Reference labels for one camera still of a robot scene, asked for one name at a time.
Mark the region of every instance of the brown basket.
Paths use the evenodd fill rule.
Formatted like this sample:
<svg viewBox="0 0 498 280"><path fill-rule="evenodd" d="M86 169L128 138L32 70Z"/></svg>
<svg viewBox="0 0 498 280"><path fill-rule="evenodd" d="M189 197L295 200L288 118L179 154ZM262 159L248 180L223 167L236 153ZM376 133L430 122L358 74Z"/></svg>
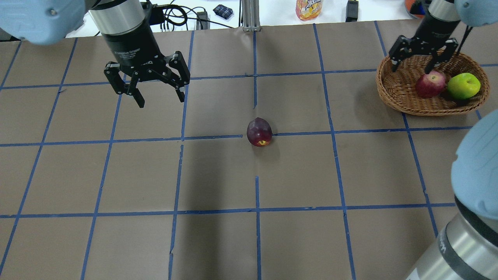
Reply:
<svg viewBox="0 0 498 280"><path fill-rule="evenodd" d="M460 53L449 62L441 63L435 71L451 77L460 73L472 73L481 82L481 89L472 98L464 101L453 100L443 92L433 98L422 98L415 92L415 83L424 74L424 68L431 56L416 55L401 62L396 72L386 56L377 68L377 90L380 98L388 106L411 115L447 116L466 114L484 104L490 93L488 77L481 66L469 56Z"/></svg>

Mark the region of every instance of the metal bracket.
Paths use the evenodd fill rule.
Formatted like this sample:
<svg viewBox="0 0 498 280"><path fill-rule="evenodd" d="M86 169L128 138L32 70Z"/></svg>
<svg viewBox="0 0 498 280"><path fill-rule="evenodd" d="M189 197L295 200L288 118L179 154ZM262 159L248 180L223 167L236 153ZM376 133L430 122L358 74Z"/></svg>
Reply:
<svg viewBox="0 0 498 280"><path fill-rule="evenodd" d="M261 31L259 0L242 0L242 30Z"/></svg>

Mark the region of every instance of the plum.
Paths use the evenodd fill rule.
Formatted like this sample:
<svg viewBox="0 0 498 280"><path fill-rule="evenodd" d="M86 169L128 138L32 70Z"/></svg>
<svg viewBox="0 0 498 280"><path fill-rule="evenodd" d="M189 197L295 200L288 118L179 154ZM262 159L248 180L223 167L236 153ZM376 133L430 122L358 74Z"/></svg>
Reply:
<svg viewBox="0 0 498 280"><path fill-rule="evenodd" d="M254 146L261 147L270 144L271 134L270 124L262 118L255 118L248 125L248 140Z"/></svg>

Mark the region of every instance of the white surface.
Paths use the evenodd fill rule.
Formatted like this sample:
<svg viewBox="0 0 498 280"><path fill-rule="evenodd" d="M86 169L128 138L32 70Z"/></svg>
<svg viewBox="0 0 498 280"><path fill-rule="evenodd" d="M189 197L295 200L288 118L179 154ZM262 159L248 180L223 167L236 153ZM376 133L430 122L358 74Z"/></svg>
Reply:
<svg viewBox="0 0 498 280"><path fill-rule="evenodd" d="M300 21L296 16L295 0L259 0L259 21L265 25L294 25L325 22L344 22L346 19L347 0L322 0L323 8L321 14L314 20ZM169 4L171 0L151 0L154 4ZM183 5L190 8L202 6L206 8L209 19L228 26L237 27L239 21L239 0L175 0L174 4ZM225 20L215 15L213 9L218 5L225 5L234 10L234 15ZM359 0L358 21L391 20L411 18L405 10L404 0ZM189 17L195 18L194 13L189 13ZM93 36L98 32L92 18L88 13L84 18L85 23L67 37ZM196 20L188 20L189 30L195 29ZM161 32L159 25L151 26L153 32ZM210 29L225 28L214 23L210 24ZM175 30L186 30L185 26L175 27Z"/></svg>

